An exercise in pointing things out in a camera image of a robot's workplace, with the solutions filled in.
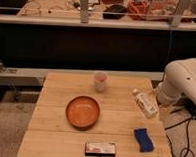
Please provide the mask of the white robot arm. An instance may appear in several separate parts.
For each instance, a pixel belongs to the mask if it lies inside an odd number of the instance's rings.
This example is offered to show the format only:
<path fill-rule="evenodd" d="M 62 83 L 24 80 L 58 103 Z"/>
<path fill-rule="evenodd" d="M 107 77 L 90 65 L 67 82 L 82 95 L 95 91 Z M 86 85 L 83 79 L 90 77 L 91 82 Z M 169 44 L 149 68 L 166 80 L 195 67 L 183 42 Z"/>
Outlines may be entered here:
<path fill-rule="evenodd" d="M 162 105 L 176 104 L 182 94 L 196 106 L 196 58 L 171 61 L 156 88 L 156 98 Z"/>

